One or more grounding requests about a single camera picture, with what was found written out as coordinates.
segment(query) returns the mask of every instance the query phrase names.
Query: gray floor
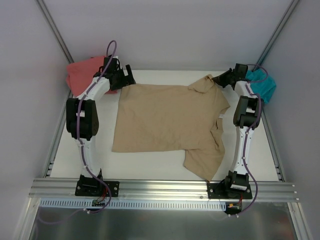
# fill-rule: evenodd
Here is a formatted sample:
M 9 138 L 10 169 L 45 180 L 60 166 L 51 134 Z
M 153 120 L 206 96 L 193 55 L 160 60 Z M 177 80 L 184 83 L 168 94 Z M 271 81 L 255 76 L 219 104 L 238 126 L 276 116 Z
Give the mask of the gray floor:
M 73 211 L 46 207 L 40 216 L 57 221 Z M 297 239 L 286 203 L 255 203 L 239 218 L 215 211 L 107 209 L 92 215 L 79 212 L 59 225 L 35 225 L 30 240 Z

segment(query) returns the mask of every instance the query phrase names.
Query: red cloth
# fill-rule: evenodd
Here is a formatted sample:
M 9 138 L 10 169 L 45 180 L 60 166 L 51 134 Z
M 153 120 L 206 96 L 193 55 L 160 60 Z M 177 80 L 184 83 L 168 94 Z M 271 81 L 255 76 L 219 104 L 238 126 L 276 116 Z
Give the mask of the red cloth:
M 66 83 L 75 96 L 82 94 L 91 84 L 94 74 L 104 65 L 104 56 L 96 56 L 90 59 L 74 62 L 66 66 L 68 76 Z M 116 94 L 117 91 L 109 90 L 107 94 Z

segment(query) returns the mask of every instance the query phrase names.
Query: beige fabric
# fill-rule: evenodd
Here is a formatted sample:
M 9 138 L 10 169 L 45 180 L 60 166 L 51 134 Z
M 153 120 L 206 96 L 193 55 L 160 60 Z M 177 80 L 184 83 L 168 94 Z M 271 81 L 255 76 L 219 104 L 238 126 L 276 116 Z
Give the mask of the beige fabric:
M 225 154 L 222 119 L 218 117 L 230 107 L 211 79 L 208 75 L 189 86 L 135 84 L 124 87 L 112 151 L 185 150 L 183 165 L 210 181 Z

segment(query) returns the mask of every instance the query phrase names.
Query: cable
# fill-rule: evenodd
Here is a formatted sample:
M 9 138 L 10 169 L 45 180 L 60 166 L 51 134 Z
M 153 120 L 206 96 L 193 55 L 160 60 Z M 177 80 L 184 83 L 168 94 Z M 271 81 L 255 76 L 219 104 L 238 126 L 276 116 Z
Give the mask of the cable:
M 268 76 L 269 76 L 269 73 L 268 71 L 260 66 L 260 65 L 257 65 L 257 64 L 247 64 L 248 66 L 256 66 L 258 68 L 261 68 L 264 70 L 265 72 L 265 78 L 263 80 L 259 80 L 259 81 L 251 81 L 251 82 L 247 82 L 245 84 L 245 88 L 246 90 L 248 91 L 248 93 L 250 94 L 250 96 L 257 96 L 258 97 L 258 116 L 257 118 L 255 119 L 254 123 L 247 129 L 247 133 L 249 133 L 250 129 L 252 129 L 256 124 L 257 122 L 260 120 L 260 117 L 261 117 L 261 113 L 262 113 L 262 106 L 261 106 L 261 97 L 260 97 L 260 94 L 259 93 L 253 93 L 250 91 L 250 88 L 249 88 L 249 84 L 252 84 L 252 83 L 262 83 L 264 82 Z M 243 164 L 244 164 L 244 167 L 246 169 L 246 171 L 248 172 L 248 174 L 250 175 L 250 177 L 252 178 L 253 182 L 254 182 L 254 185 L 255 185 L 255 194 L 254 194 L 254 198 L 252 200 L 252 202 L 245 208 L 243 209 L 239 214 L 242 214 L 244 212 L 246 212 L 256 201 L 257 199 L 257 196 L 258 196 L 258 183 L 256 181 L 256 179 L 254 178 L 254 176 L 252 175 L 252 173 L 250 172 L 248 166 L 247 166 L 247 163 L 246 163 L 246 147 L 247 147 L 247 141 L 248 141 L 248 134 L 245 135 L 245 138 L 244 138 L 244 145 L 243 145 L 243 154 L 242 154 L 242 159 L 243 159 Z
M 113 59 L 113 57 L 115 56 L 115 53 L 116 53 L 116 49 L 117 49 L 117 42 L 115 40 L 112 40 L 111 42 L 109 42 L 108 44 L 108 47 L 107 47 L 107 53 L 109 51 L 109 47 L 110 45 L 114 43 L 114 49 L 113 49 L 113 52 L 112 52 L 112 55 L 108 61 L 108 63 L 106 64 L 105 68 L 103 69 L 102 73 L 100 74 L 99 78 L 97 79 L 96 82 L 94 82 L 91 87 L 88 88 L 88 90 L 85 92 L 85 94 L 83 95 L 83 97 L 81 98 L 81 100 L 79 101 L 79 104 L 78 104 L 78 111 L 77 111 L 77 117 L 76 117 L 76 138 L 77 140 L 80 142 L 81 144 L 81 160 L 83 162 L 83 165 L 85 166 L 85 169 L 87 170 L 87 172 L 94 178 L 96 179 L 98 182 L 100 182 L 101 184 L 103 184 L 105 186 L 105 189 L 107 189 L 107 191 L 109 192 L 109 200 L 108 202 L 103 206 L 101 207 L 100 209 L 96 210 L 96 211 L 91 211 L 91 210 L 87 210 L 86 208 L 83 208 L 83 209 L 78 209 L 76 211 L 74 211 L 73 213 L 71 213 L 69 216 L 67 216 L 66 218 L 62 219 L 62 220 L 59 220 L 59 221 L 45 221 L 43 219 L 41 219 L 40 217 L 40 209 L 38 210 L 38 213 L 37 213 L 37 217 L 36 217 L 36 220 L 38 220 L 40 223 L 42 224 L 46 224 L 46 225 L 57 225 L 57 224 L 62 224 L 63 222 L 65 222 L 66 220 L 68 220 L 69 218 L 71 218 L 72 216 L 74 216 L 75 214 L 79 213 L 79 212 L 82 212 L 82 211 L 86 211 L 88 214 L 97 214 L 99 212 L 101 212 L 103 209 L 105 209 L 109 204 L 110 204 L 110 201 L 111 201 L 111 190 L 110 188 L 108 187 L 108 185 L 101 179 L 99 179 L 98 177 L 96 177 L 89 169 L 89 167 L 87 166 L 87 163 L 86 163 L 86 159 L 85 159 L 85 153 L 84 153 L 84 146 L 83 146 L 83 141 L 81 140 L 80 138 L 80 112 L 81 112 L 81 105 L 82 105 L 82 102 L 84 101 L 84 99 L 88 96 L 89 92 L 93 89 L 93 87 L 97 84 L 97 82 L 100 81 L 101 77 L 104 75 L 104 73 L 106 72 L 107 68 L 109 67 L 110 63 L 111 63 L 111 60 Z

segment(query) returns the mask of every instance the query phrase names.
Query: blue cloth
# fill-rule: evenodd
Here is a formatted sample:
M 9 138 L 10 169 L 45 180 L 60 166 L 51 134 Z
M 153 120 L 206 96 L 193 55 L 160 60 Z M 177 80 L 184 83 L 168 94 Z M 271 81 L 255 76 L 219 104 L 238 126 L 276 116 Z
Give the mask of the blue cloth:
M 248 70 L 245 76 L 250 81 L 260 81 L 265 79 L 265 77 L 266 74 L 261 69 L 254 72 Z M 260 94 L 260 97 L 267 104 L 276 90 L 276 83 L 272 77 L 268 76 L 263 82 L 251 83 L 250 87 L 255 94 Z

